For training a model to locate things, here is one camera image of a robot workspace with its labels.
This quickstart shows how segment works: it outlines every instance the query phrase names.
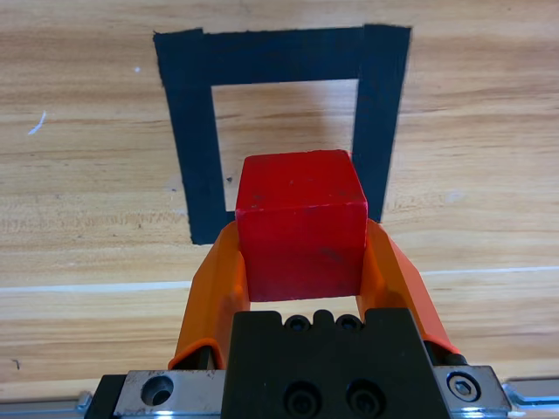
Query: mounting hole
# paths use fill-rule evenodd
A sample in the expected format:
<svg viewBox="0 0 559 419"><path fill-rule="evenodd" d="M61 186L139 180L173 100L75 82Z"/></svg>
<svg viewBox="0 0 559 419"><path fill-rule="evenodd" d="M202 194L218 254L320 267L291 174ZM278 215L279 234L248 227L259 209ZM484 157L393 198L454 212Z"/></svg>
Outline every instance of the mounting hole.
<svg viewBox="0 0 559 419"><path fill-rule="evenodd" d="M361 321L352 314L344 314L335 321L335 324L344 330L360 330Z"/></svg>
<svg viewBox="0 0 559 419"><path fill-rule="evenodd" d="M287 413L295 419L310 419L321 410L321 394L310 382L291 384L286 390L284 402Z"/></svg>
<svg viewBox="0 0 559 419"><path fill-rule="evenodd" d="M171 397L174 387L166 375L152 377L141 388L141 400L148 406L159 406Z"/></svg>
<svg viewBox="0 0 559 419"><path fill-rule="evenodd" d="M381 389L368 380L356 380L348 387L348 405L362 419L379 417L386 407Z"/></svg>
<svg viewBox="0 0 559 419"><path fill-rule="evenodd" d="M286 327L295 332L305 332L311 328L311 324L305 316L295 314L286 321Z"/></svg>

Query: red block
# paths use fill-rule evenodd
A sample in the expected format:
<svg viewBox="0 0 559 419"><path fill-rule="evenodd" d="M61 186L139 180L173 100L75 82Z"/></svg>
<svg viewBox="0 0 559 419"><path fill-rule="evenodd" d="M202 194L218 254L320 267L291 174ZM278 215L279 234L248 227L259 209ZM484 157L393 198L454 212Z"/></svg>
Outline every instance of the red block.
<svg viewBox="0 0 559 419"><path fill-rule="evenodd" d="M236 218L251 301L359 293L367 201L345 151L248 157Z"/></svg>

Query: wood grain surface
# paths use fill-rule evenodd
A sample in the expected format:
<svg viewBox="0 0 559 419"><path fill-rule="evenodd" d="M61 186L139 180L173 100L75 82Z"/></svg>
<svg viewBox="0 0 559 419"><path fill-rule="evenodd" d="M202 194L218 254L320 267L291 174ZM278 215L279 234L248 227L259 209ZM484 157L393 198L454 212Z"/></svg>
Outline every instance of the wood grain surface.
<svg viewBox="0 0 559 419"><path fill-rule="evenodd" d="M471 363L559 374L556 0L3 0L0 17L0 400L173 356L209 247L190 243L151 38L194 27L412 26L384 226ZM350 147L355 81L214 98L229 209L247 155ZM256 307L325 306L355 310Z"/></svg>

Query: black tape square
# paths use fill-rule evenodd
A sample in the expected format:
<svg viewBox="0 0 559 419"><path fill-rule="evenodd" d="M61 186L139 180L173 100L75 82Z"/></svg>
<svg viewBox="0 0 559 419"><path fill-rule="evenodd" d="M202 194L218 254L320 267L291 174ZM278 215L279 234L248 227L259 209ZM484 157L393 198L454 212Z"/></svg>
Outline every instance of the black tape square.
<svg viewBox="0 0 559 419"><path fill-rule="evenodd" d="M212 244L226 211L212 86L358 79L353 161L369 202L383 211L411 29L357 28L154 35L167 94L192 243Z"/></svg>

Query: screw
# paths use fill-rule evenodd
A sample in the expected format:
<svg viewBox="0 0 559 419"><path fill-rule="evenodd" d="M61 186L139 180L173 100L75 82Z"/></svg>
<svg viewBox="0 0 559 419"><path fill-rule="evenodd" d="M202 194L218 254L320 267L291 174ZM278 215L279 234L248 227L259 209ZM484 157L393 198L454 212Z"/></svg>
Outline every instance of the screw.
<svg viewBox="0 0 559 419"><path fill-rule="evenodd" d="M464 402L475 402L480 398L478 384L472 377L454 374L448 380L448 388L456 397Z"/></svg>

